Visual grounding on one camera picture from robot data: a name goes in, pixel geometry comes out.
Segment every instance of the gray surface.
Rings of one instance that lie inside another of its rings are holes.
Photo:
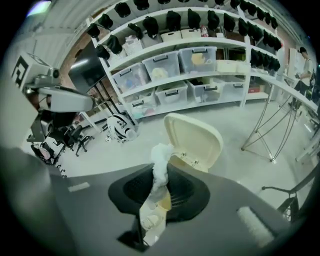
[[[5,220],[16,233],[16,240],[20,241],[23,237],[25,241],[31,241],[25,237],[28,233],[54,255],[77,255],[72,234],[59,210],[51,186],[51,177],[61,179],[59,170],[18,148],[0,147],[0,157],[0,186],[16,217],[10,218],[8,215],[9,218]],[[8,210],[6,206],[3,200],[4,212]]]
[[[146,165],[119,171],[62,179],[52,176],[58,205],[73,233],[79,255],[140,255],[117,238],[129,231],[134,217],[120,213],[108,197],[114,181]],[[169,223],[158,242],[144,255],[248,255],[256,253],[252,235],[237,209],[249,206],[274,234],[289,227],[279,212],[238,183],[212,174],[184,169],[204,181],[210,190],[206,208],[194,219]],[[69,192],[68,187],[88,182],[89,188]]]

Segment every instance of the metal frame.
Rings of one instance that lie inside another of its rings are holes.
[[[246,141],[244,142],[244,144],[242,145],[241,147],[241,150],[242,151],[248,151],[248,152],[251,152],[251,153],[254,153],[256,155],[259,155],[261,157],[264,157],[264,158],[267,158],[269,159],[270,162],[273,162],[275,161],[275,159],[279,156],[280,152],[282,151],[282,149],[284,148],[287,140],[288,140],[288,137],[291,133],[291,130],[294,126],[294,123],[295,123],[295,120],[296,120],[296,115],[297,115],[297,111],[294,111],[293,108],[290,108],[288,111],[286,111],[286,113],[284,114],[284,116],[272,127],[270,128],[268,131],[264,132],[263,134],[259,131],[259,129],[261,129],[265,124],[267,124],[281,109],[283,109],[284,105],[288,102],[288,100],[291,98],[291,96],[289,96],[282,105],[279,106],[278,110],[267,120],[265,121],[263,124],[262,121],[263,121],[263,118],[265,116],[265,113],[266,113],[266,110],[267,110],[267,107],[268,107],[268,104],[270,102],[270,97],[271,97],[271,93],[269,94],[267,100],[265,101],[265,105],[264,105],[264,108],[262,110],[262,113],[258,119],[258,122],[256,123],[255,127],[253,128],[251,134],[249,135],[249,137],[246,139]],[[286,116],[289,115],[289,120],[287,122],[287,126],[286,126],[286,129],[285,129],[285,132],[284,132],[284,135],[283,135],[283,138],[282,138],[282,141],[276,151],[276,153],[273,155],[273,153],[271,152],[270,148],[268,147],[268,144],[265,140],[265,135],[267,135],[270,131],[272,131],[278,124],[280,124],[285,118]],[[254,136],[254,134],[258,134],[259,138],[255,139],[254,141],[250,142],[251,138]],[[262,143],[264,144],[268,154],[269,154],[269,157],[267,156],[264,156],[264,155],[260,155],[256,152],[252,152],[250,150],[248,150],[247,148],[254,144],[255,142],[261,140]]]

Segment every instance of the white wall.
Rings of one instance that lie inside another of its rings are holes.
[[[0,146],[20,147],[38,111],[5,73],[0,75]]]

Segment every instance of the black monitor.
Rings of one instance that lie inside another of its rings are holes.
[[[81,93],[87,93],[106,75],[92,42],[82,50],[68,74],[75,88]]]

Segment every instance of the shelf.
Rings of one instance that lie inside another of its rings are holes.
[[[169,42],[161,42],[153,46],[144,48],[134,54],[131,54],[118,62],[112,64],[108,71],[113,71],[116,69],[122,69],[129,67],[137,62],[156,56],[159,54],[176,51],[181,48],[197,47],[197,46],[216,46],[218,48],[238,48],[246,47],[246,43],[241,41],[236,41],[227,38],[218,37],[197,37],[197,38],[182,38],[179,40],[173,40]]]
[[[248,93],[245,97],[246,100],[260,100],[260,99],[267,99],[269,97],[269,94],[260,91],[260,92],[253,92]]]
[[[179,13],[181,15],[181,27],[182,28],[187,27],[188,26],[188,9],[189,8],[190,7],[187,6],[187,7],[163,9],[163,10],[158,10],[158,11],[155,11],[152,13],[147,13],[147,14],[142,15],[140,17],[134,18],[134,19],[129,20],[128,22],[122,24],[121,26],[117,27],[113,31],[111,31],[108,35],[106,35],[101,40],[99,40],[97,44],[102,45],[109,38],[110,35],[117,36],[118,38],[124,38],[126,36],[133,34],[133,31],[128,27],[129,23],[136,24],[138,27],[140,27],[144,31],[145,29],[142,25],[142,22],[147,16],[154,17],[157,19],[157,23],[159,25],[159,31],[165,30],[166,25],[167,25],[166,18],[167,18],[168,11],[175,11],[176,13]],[[222,21],[223,21],[223,14],[224,13],[227,13],[228,15],[235,18],[236,20],[238,20],[240,18],[240,16],[236,13],[232,13],[232,12],[221,10],[221,9],[205,8],[205,7],[192,7],[192,10],[200,15],[200,18],[201,18],[200,24],[208,24],[208,11],[209,10],[214,11],[220,17],[220,19]],[[247,19],[247,18],[244,18],[244,19],[246,21],[251,22],[254,25],[257,25],[259,28],[261,28],[263,30],[266,30],[269,34],[272,34],[274,37],[279,38],[276,34],[271,32],[267,28],[261,26],[260,24],[254,22],[250,19]]]
[[[129,95],[136,94],[136,93],[142,92],[144,90],[147,90],[147,89],[150,89],[153,87],[157,87],[160,85],[165,85],[168,83],[181,81],[181,80],[188,80],[188,79],[202,78],[202,77],[211,77],[211,76],[245,76],[245,75],[246,74],[244,74],[244,73],[220,73],[217,71],[180,74],[178,76],[169,77],[166,79],[161,79],[161,80],[154,81],[154,82],[149,82],[149,83],[142,85],[142,86],[139,86],[135,89],[128,90],[128,91],[122,93],[122,97],[127,97]]]
[[[297,83],[299,81],[299,78],[292,78],[292,77],[289,77],[287,74],[283,73],[282,74],[282,77],[284,80],[287,80],[289,83]]]
[[[256,47],[256,46],[251,45],[251,49],[254,49],[254,50],[258,51],[258,52],[262,52],[263,54],[267,54],[267,55],[269,55],[270,57],[273,57],[273,58],[275,58],[275,59],[278,59],[278,57],[277,57],[275,54],[273,54],[273,53],[271,53],[271,52],[269,52],[269,51],[267,51],[267,50],[261,49],[261,48],[259,48],[259,47]]]
[[[160,114],[168,113],[168,112],[175,112],[175,111],[179,111],[179,110],[186,110],[186,109],[191,109],[191,108],[196,108],[196,107],[215,105],[215,104],[220,104],[220,103],[240,102],[241,100],[242,99],[240,97],[235,97],[235,96],[231,95],[228,98],[220,98],[216,101],[211,101],[211,102],[196,103],[195,101],[188,100],[187,104],[159,105],[156,107],[155,112],[150,113],[150,114],[146,114],[146,115],[139,117],[137,119],[160,115]]]
[[[115,27],[114,27],[114,25],[112,26],[113,29],[115,29],[117,26],[120,26],[126,22],[129,22],[132,19],[138,18],[138,17],[146,15],[146,14],[151,14],[153,12],[160,11],[162,9],[168,10],[168,9],[179,8],[179,7],[194,8],[194,7],[204,7],[204,5],[209,5],[209,7],[211,8],[216,5],[214,2],[212,2],[212,3],[200,2],[199,0],[190,0],[188,2],[178,2],[176,0],[172,0],[171,2],[166,3],[166,4],[160,4],[158,2],[158,0],[148,0],[149,8],[146,10],[138,10],[136,5],[134,4],[133,0],[123,0],[121,2],[127,3],[131,12],[132,12],[128,17],[125,17],[125,18],[119,17],[119,15],[114,11],[115,6],[117,4],[117,3],[115,3],[115,4],[111,5],[110,7],[108,7],[106,10],[104,10],[102,13],[100,13],[97,17],[90,18],[89,24],[97,23],[97,21],[101,18],[101,16],[103,14],[107,14],[112,21],[116,20]]]
[[[272,75],[269,75],[269,74],[264,74],[264,73],[260,73],[260,72],[254,72],[252,71],[250,73],[250,76],[251,77],[258,77],[258,78],[267,78],[267,79],[273,79],[273,80],[276,80],[276,77],[275,76],[272,76]]]

